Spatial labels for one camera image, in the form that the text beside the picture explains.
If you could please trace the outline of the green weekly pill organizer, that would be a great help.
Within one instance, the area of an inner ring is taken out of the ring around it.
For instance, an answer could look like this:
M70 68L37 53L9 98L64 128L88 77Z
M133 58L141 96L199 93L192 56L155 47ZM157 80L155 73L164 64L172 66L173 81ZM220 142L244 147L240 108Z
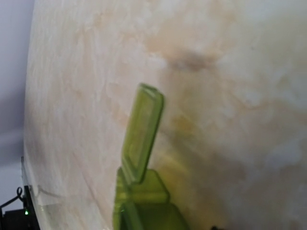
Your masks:
M144 83L138 86L117 171L115 230L189 229L158 172L148 168L163 106L158 89Z

